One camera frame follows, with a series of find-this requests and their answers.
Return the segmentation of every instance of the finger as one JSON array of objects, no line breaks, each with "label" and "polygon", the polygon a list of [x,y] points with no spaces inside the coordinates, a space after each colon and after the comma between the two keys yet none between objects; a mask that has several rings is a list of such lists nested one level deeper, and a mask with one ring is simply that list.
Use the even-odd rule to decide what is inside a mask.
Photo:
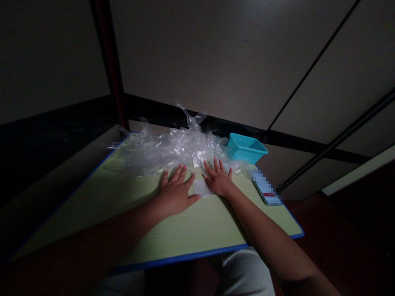
[{"label": "finger", "polygon": [[218,162],[217,162],[217,158],[216,157],[214,157],[214,169],[215,169],[215,172],[217,172],[217,173],[220,173],[221,171],[219,170],[219,165],[218,165]]},{"label": "finger", "polygon": [[176,184],[182,184],[182,183],[184,183],[185,174],[186,174],[186,169],[187,169],[187,166],[184,165],[184,168],[182,169],[181,174],[180,174],[178,180],[175,181]]},{"label": "finger", "polygon": [[208,175],[203,175],[204,180],[206,181],[207,185],[210,185],[213,180]]},{"label": "finger", "polygon": [[230,168],[229,169],[229,174],[228,174],[229,179],[232,179],[232,173],[233,173],[233,170],[232,170],[232,168]]},{"label": "finger", "polygon": [[185,182],[185,185],[189,188],[192,186],[192,183],[194,182],[196,177],[196,172],[193,172],[193,174],[191,175],[191,177],[188,179],[188,181]]},{"label": "finger", "polygon": [[162,183],[160,185],[161,187],[165,186],[169,182],[168,176],[169,176],[169,171],[166,170],[162,177]]},{"label": "finger", "polygon": [[226,175],[225,169],[223,168],[223,163],[222,163],[222,159],[219,159],[219,169],[221,170],[221,172]]},{"label": "finger", "polygon": [[197,202],[199,199],[201,199],[202,198],[202,196],[200,195],[200,194],[194,194],[194,195],[191,195],[189,198],[188,198],[188,204],[189,204],[189,206],[191,206],[191,205],[193,205],[195,202]]},{"label": "finger", "polygon": [[172,180],[170,181],[171,183],[174,183],[175,181],[178,180],[181,174],[181,170],[183,169],[182,163],[178,166],[176,172],[174,173],[174,176],[172,177]]},{"label": "finger", "polygon": [[216,172],[214,172],[214,170],[209,166],[209,164],[207,163],[207,161],[206,160],[204,160],[204,167],[206,168],[206,171],[207,171],[207,173],[211,176],[211,177],[213,177],[213,176],[215,176],[217,173]]}]

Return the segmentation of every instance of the gray pants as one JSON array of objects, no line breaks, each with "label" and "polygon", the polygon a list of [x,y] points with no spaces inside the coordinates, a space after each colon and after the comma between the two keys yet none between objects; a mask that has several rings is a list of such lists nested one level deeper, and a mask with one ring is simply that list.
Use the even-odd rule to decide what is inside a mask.
[{"label": "gray pants", "polygon": [[[266,264],[253,247],[210,258],[220,275],[216,295],[275,296]],[[144,271],[105,278],[93,295],[144,295]]]}]

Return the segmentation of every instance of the hand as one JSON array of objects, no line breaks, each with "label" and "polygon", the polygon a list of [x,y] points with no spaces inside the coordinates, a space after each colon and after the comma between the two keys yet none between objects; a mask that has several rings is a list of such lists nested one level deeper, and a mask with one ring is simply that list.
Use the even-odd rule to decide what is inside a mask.
[{"label": "hand", "polygon": [[204,179],[212,192],[228,197],[232,191],[237,190],[237,186],[232,182],[232,168],[230,168],[229,174],[226,174],[221,159],[218,166],[217,158],[214,157],[215,171],[207,164],[206,160],[204,160],[204,167],[209,174],[209,176],[204,175]]},{"label": "hand", "polygon": [[159,208],[164,211],[166,217],[185,211],[201,198],[198,194],[188,197],[188,190],[192,186],[196,173],[194,172],[189,180],[184,183],[186,168],[187,166],[183,166],[181,163],[170,181],[168,180],[169,172],[166,171],[162,178],[159,193],[154,197],[159,202]]}]

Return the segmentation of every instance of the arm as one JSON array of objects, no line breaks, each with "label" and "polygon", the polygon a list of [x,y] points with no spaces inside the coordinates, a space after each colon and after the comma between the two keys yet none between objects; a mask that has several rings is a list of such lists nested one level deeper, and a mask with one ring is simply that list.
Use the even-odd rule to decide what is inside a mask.
[{"label": "arm", "polygon": [[232,182],[222,161],[214,159],[214,168],[204,162],[210,189],[224,196],[233,206],[248,238],[265,263],[297,295],[339,295],[306,253],[272,219],[263,213]]},{"label": "arm", "polygon": [[10,263],[1,272],[0,294],[88,293],[160,221],[199,199],[188,197],[195,174],[184,184],[185,174],[181,164],[168,181],[166,171],[153,199]]}]

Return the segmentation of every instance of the blue desk edge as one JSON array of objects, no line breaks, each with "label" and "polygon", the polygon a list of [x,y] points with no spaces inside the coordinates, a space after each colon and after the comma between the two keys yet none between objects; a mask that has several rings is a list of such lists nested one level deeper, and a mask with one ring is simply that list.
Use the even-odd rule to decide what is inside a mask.
[{"label": "blue desk edge", "polygon": [[[115,149],[109,153],[84,179],[83,181],[65,198],[64,201],[62,201],[55,209],[54,211],[34,230],[32,233],[15,249],[15,251],[10,254],[6,260],[4,260],[1,263],[1,266],[4,266],[7,264],[12,257],[15,256],[15,254],[25,245],[29,239],[51,218],[58,209],[63,206],[63,204],[86,182],[86,180],[89,179],[89,177],[106,161],[107,158],[111,156],[111,154],[115,151]],[[284,207],[287,209],[291,217],[294,219],[296,224],[300,227],[300,230],[302,231],[300,234],[294,234],[291,235],[292,239],[297,239],[301,238],[304,236],[304,230],[298,223],[298,221],[295,219],[295,217],[292,215],[292,213],[289,211],[287,206],[283,203],[281,200],[282,204]],[[122,274],[122,273],[128,273],[140,269],[148,269],[148,268],[153,268],[153,267],[159,267],[167,264],[172,264],[172,263],[178,263],[178,262],[183,262],[183,261],[189,261],[193,259],[198,259],[198,258],[203,258],[203,257],[209,257],[209,256],[214,256],[214,255],[219,255],[223,253],[228,253],[228,252],[235,252],[238,250],[242,250],[249,247],[248,244],[242,244],[242,245],[236,245],[236,246],[231,246],[231,247],[225,247],[225,248],[220,248],[220,249],[214,249],[214,250],[209,250],[209,251],[203,251],[203,252],[197,252],[197,253],[192,253],[192,254],[186,254],[186,255],[180,255],[180,256],[175,256],[175,257],[170,257],[170,258],[164,258],[164,259],[158,259],[158,260],[153,260],[153,261],[148,261],[148,262],[143,262],[143,263],[136,263],[136,264],[131,264],[131,265],[125,265],[125,266],[118,266],[114,268],[108,276],[112,275],[117,275],[117,274]]]}]

